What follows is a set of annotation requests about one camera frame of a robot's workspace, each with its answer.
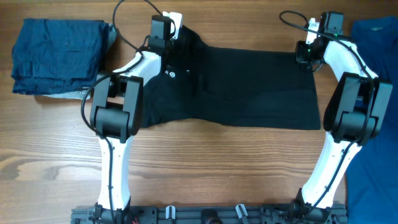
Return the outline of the black polo shirt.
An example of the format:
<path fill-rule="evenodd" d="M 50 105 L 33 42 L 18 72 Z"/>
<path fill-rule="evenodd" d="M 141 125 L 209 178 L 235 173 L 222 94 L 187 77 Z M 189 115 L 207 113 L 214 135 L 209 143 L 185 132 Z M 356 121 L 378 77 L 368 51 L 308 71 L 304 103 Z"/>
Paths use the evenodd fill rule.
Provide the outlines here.
<path fill-rule="evenodd" d="M 167 70 L 144 85 L 143 128 L 183 119 L 318 130 L 313 73 L 291 52 L 212 47 L 183 27 Z"/>

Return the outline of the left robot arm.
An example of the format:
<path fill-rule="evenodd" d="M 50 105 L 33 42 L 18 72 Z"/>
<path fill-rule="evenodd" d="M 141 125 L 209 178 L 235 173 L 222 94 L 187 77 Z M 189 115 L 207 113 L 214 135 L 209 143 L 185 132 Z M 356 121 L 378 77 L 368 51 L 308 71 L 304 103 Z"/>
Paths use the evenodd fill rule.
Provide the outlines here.
<path fill-rule="evenodd" d="M 164 71 L 167 44 L 177 39 L 179 13 L 152 16 L 148 46 L 125 67 L 98 74 L 93 87 L 90 127 L 99 136 L 102 153 L 101 192 L 94 223 L 132 223 L 128 186 L 129 151 L 143 112 L 144 85 Z"/>

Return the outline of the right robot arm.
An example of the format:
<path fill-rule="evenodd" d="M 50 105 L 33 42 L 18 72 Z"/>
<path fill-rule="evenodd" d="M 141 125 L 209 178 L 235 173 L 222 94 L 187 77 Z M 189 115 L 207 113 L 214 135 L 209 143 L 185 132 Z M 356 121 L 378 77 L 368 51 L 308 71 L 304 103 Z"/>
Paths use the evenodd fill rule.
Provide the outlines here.
<path fill-rule="evenodd" d="M 329 65 L 338 85 L 323 116 L 322 152 L 290 205 L 288 218 L 294 223 L 328 220 L 340 180 L 353 157 L 380 131 L 392 93 L 392 85 L 366 66 L 356 44 L 343 36 L 342 27 L 342 13 L 323 12 L 320 21 L 306 21 L 302 30 L 307 31 L 307 39 L 296 45 L 297 63 L 308 72 L 316 63 Z"/>

